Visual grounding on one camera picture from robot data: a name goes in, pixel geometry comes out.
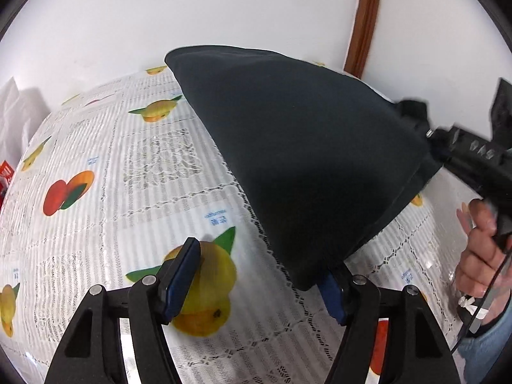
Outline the right hand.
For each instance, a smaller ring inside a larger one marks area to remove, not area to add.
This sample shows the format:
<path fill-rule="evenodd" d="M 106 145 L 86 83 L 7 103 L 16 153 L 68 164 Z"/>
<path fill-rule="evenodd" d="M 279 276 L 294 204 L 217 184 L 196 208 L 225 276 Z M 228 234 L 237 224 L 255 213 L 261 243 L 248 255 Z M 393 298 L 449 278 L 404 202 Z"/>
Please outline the right hand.
<path fill-rule="evenodd" d="M 476 198 L 456 215 L 467 234 L 467 245 L 456 266 L 455 286 L 463 295 L 483 298 L 505 258 L 493 240 L 496 217 L 482 200 Z M 492 290 L 496 290 L 496 297 L 479 330 L 496 323 L 507 308 L 511 295 L 511 269 L 497 277 Z"/>

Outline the blue sleeve right forearm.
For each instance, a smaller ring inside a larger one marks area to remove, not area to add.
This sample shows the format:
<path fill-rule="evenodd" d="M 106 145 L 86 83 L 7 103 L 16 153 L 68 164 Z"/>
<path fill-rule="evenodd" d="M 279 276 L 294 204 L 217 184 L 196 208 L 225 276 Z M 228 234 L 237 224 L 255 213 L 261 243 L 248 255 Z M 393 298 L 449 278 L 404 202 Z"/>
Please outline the blue sleeve right forearm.
<path fill-rule="evenodd" d="M 499 317 L 464 338 L 458 352 L 466 383 L 510 383 L 511 299 Z"/>

